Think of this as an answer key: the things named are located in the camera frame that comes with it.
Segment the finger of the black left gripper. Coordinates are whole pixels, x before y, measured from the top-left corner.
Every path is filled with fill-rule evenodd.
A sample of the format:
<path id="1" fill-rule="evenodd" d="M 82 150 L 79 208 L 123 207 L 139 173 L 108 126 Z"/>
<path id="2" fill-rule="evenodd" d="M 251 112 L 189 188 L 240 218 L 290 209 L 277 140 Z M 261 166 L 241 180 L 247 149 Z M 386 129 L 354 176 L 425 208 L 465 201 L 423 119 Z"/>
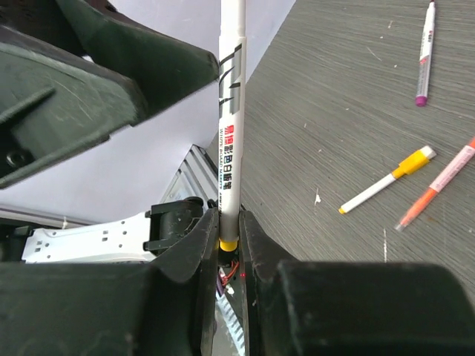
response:
<path id="1" fill-rule="evenodd" d="M 132 79 L 148 119 L 218 78 L 215 56 L 158 33 L 120 13 L 109 1 L 58 3 L 93 61 Z"/>
<path id="2" fill-rule="evenodd" d="M 8 27 L 1 28 L 1 187 L 144 120 L 129 78 Z"/>

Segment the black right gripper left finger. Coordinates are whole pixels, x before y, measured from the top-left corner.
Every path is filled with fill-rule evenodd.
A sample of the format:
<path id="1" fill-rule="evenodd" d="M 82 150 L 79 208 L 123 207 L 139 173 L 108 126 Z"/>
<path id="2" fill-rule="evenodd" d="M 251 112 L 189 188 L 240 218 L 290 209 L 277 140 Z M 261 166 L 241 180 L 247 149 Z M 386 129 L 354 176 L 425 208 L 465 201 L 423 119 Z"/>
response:
<path id="1" fill-rule="evenodd" d="M 153 262 L 153 355 L 212 353 L 217 236 L 218 212 L 213 208 L 186 237 Z"/>

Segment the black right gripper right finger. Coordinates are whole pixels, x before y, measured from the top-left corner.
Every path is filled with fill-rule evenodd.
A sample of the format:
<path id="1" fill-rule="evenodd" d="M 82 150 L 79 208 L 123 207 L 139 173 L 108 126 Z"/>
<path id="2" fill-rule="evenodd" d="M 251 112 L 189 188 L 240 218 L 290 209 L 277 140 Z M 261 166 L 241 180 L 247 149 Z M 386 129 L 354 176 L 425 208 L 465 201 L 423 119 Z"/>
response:
<path id="1" fill-rule="evenodd" d="M 269 237 L 251 211 L 239 215 L 240 282 L 247 355 L 285 355 L 289 307 L 278 265 L 295 261 Z"/>

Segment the white marker orange tip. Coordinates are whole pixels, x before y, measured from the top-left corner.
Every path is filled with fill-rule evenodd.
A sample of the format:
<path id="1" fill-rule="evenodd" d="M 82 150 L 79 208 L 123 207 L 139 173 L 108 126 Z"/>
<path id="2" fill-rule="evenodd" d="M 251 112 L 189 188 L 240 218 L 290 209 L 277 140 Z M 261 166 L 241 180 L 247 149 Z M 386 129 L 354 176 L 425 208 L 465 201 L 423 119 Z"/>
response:
<path id="1" fill-rule="evenodd" d="M 246 2 L 222 1 L 219 36 L 218 211 L 220 248 L 238 246 L 246 86 Z"/>

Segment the white pen yellow end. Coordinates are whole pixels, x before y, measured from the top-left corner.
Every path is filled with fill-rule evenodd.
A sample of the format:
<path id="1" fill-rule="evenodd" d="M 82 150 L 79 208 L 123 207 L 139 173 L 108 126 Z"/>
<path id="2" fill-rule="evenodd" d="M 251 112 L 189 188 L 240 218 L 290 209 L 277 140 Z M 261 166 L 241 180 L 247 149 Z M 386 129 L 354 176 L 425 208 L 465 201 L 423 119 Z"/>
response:
<path id="1" fill-rule="evenodd" d="M 381 178 L 378 182 L 372 184 L 369 188 L 362 191 L 360 194 L 356 195 L 346 203 L 344 203 L 339 209 L 340 214 L 346 214 L 352 211 L 354 208 L 358 207 L 360 204 L 385 189 L 387 186 L 396 181 L 396 178 L 392 174 Z"/>

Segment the orange highlighter pen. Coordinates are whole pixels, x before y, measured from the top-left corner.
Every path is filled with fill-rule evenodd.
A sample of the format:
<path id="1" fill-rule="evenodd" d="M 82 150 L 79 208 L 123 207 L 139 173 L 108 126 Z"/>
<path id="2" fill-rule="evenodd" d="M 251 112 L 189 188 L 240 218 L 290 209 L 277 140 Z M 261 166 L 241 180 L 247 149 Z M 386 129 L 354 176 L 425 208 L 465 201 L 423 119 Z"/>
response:
<path id="1" fill-rule="evenodd" d="M 412 204 L 406 214 L 400 219 L 395 229 L 402 231 L 411 224 L 433 201 L 445 186 L 467 165 L 474 157 L 474 138 L 450 161 L 428 186 L 426 192 Z"/>

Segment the white pen purple end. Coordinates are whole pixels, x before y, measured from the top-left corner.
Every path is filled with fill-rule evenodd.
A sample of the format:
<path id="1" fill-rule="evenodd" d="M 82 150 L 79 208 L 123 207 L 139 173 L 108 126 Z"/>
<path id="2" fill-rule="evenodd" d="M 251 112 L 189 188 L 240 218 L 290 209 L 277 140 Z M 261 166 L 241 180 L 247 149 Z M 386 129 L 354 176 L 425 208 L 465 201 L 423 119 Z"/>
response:
<path id="1" fill-rule="evenodd" d="M 426 106 L 428 102 L 430 69 L 435 30 L 435 16 L 436 2 L 434 0 L 431 0 L 426 11 L 425 23 L 422 32 L 422 42 L 419 53 L 419 77 L 415 97 L 415 104 L 417 107 Z"/>

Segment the yellow black eraser cap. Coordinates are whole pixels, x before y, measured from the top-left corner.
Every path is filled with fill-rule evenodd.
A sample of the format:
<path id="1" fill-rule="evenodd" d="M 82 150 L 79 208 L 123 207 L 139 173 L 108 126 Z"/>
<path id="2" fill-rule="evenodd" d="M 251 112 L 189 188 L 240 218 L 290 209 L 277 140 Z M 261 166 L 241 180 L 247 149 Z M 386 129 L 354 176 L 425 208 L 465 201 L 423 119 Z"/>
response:
<path id="1" fill-rule="evenodd" d="M 435 150 L 429 145 L 426 145 L 401 161 L 398 167 L 392 172 L 392 175 L 395 179 L 399 179 L 404 175 L 412 174 L 428 164 L 435 156 Z"/>

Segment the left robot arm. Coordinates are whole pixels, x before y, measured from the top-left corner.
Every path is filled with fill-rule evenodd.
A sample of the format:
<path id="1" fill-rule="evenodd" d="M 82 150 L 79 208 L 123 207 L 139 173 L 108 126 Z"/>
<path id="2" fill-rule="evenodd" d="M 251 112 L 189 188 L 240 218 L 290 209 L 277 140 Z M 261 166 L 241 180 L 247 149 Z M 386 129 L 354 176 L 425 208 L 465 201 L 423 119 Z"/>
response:
<path id="1" fill-rule="evenodd" d="M 139 125 L 216 80 L 202 48 L 149 29 L 107 1 L 1 3 L 1 186 Z M 17 231 L 26 263 L 148 262 L 193 229 L 203 202 L 116 222 Z"/>

